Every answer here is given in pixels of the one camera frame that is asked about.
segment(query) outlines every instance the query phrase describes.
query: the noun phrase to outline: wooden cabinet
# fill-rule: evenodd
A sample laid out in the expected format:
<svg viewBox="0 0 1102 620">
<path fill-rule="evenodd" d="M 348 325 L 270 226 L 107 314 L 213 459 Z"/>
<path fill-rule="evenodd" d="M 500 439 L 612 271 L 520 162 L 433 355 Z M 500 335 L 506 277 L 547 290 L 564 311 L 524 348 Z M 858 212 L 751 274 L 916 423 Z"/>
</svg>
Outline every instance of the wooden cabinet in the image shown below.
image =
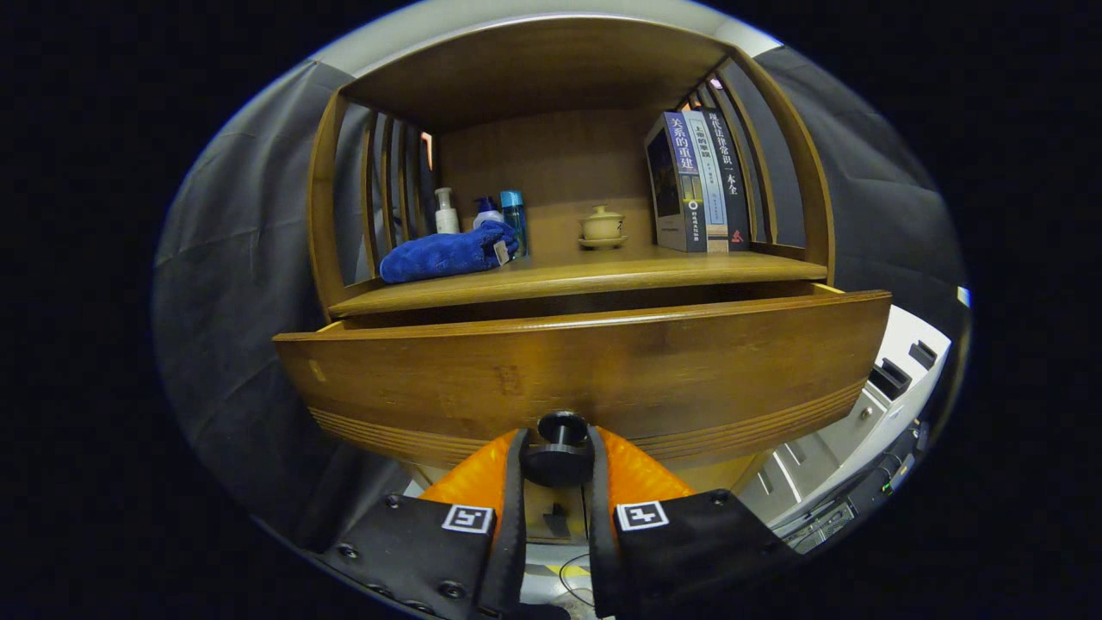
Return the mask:
<svg viewBox="0 0 1102 620">
<path fill-rule="evenodd" d="M 807 247 L 775 242 L 768 166 L 727 65 L 750 78 L 785 138 Z M 744 173 L 752 229 L 765 229 L 750 251 L 653 244 L 642 138 L 662 109 L 688 100 L 723 110 L 757 171 Z M 345 285 L 333 194 L 349 105 L 370 110 L 360 191 L 372 276 Z M 531 255 L 452 278 L 377 278 L 392 237 L 432 231 L 434 205 L 408 188 L 422 172 L 407 165 L 410 132 L 431 135 L 431 174 L 453 187 L 464 229 L 474 197 L 523 192 Z M 498 435 L 569 409 L 702 490 L 737 487 L 771 447 L 850 411 L 884 334 L 889 293 L 830 286 L 830 194 L 796 109 L 741 50 L 696 33 L 548 17 L 426 42 L 334 94 L 310 165 L 311 262 L 331 325 L 281 335 L 276 347 L 323 428 L 429 482 Z M 620 249 L 576 242 L 576 218 L 599 203 L 627 216 Z M 379 217 L 392 235 L 376 238 Z"/>
</svg>

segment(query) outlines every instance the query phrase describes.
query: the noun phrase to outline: black knob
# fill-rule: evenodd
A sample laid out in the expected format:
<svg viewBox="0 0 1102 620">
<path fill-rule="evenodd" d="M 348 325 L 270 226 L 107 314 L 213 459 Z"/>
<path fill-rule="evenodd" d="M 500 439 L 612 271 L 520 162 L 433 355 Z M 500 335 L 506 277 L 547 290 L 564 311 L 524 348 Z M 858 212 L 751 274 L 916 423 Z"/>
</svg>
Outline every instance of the black knob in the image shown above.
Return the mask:
<svg viewBox="0 0 1102 620">
<path fill-rule="evenodd" d="M 588 424 L 573 412 L 540 418 L 537 431 L 547 445 L 528 449 L 521 458 L 525 478 L 541 487 L 577 487 L 593 478 L 593 445 Z"/>
</svg>

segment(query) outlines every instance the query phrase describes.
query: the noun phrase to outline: blue book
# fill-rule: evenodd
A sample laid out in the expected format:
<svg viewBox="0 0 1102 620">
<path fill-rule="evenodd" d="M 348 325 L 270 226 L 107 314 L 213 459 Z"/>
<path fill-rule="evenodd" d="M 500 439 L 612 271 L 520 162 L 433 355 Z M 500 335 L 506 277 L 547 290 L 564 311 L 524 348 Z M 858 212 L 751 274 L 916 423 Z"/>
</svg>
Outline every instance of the blue book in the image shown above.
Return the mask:
<svg viewBox="0 0 1102 620">
<path fill-rule="evenodd" d="M 720 162 L 716 156 L 712 133 L 707 129 L 704 115 L 700 110 L 683 110 L 689 127 L 690 141 L 700 165 L 701 184 L 704 189 L 704 226 L 707 236 L 707 251 L 727 251 L 727 208 L 723 199 L 723 184 Z"/>
<path fill-rule="evenodd" d="M 681 112 L 662 112 L 644 141 L 658 244 L 706 251 L 704 192 L 692 137 Z"/>
</svg>

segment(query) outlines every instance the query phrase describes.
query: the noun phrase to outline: saucer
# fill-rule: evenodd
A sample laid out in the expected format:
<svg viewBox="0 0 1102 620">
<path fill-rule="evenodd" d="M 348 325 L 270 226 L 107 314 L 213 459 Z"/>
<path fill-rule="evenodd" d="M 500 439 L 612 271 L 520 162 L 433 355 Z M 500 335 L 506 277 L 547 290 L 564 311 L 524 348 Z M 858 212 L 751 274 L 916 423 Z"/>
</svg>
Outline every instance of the saucer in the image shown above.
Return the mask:
<svg viewBox="0 0 1102 620">
<path fill-rule="evenodd" d="M 596 249 L 612 249 L 614 247 L 619 247 L 620 243 L 627 240 L 627 235 L 623 237 L 613 237 L 611 239 L 586 239 L 579 238 L 577 242 L 585 247 L 592 247 Z"/>
</svg>

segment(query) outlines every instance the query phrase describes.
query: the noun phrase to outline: book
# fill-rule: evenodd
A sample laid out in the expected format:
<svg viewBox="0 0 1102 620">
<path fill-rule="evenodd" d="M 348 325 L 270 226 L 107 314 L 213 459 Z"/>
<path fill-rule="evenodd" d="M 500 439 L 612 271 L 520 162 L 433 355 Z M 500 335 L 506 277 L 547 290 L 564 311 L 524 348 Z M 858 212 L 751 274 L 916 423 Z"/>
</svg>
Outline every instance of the book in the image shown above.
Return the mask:
<svg viewBox="0 0 1102 620">
<path fill-rule="evenodd" d="M 715 108 L 700 108 L 712 133 L 715 154 L 720 163 L 720 181 L 727 210 L 727 251 L 743 251 L 750 246 L 749 199 L 746 193 L 743 166 L 738 161 L 731 129 Z"/>
<path fill-rule="evenodd" d="M 712 133 L 704 115 L 699 110 L 683 110 L 689 128 L 690 142 L 696 153 L 701 185 L 704 189 L 704 230 L 707 251 L 727 251 L 727 208 L 723 199 L 720 162 L 716 157 Z"/>
<path fill-rule="evenodd" d="M 662 112 L 644 140 L 658 244 L 706 251 L 704 189 L 681 112 Z"/>
</svg>

